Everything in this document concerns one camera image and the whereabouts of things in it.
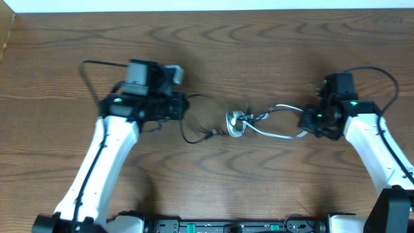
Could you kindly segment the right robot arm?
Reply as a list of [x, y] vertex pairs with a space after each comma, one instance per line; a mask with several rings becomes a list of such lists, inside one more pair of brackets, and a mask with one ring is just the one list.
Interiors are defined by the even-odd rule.
[[378, 106], [359, 99], [350, 72], [328, 75], [320, 103], [307, 105], [299, 127], [315, 137], [344, 137], [370, 175], [378, 199], [368, 217], [329, 213], [315, 232], [412, 232], [413, 165], [389, 132]]

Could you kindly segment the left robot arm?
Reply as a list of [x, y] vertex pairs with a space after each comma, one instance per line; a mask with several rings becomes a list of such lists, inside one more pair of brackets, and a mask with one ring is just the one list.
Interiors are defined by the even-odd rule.
[[107, 220], [109, 201], [125, 159], [148, 121], [182, 120], [185, 94], [111, 93], [99, 103], [93, 140], [77, 176], [51, 216], [39, 215], [33, 232], [144, 232], [141, 217]]

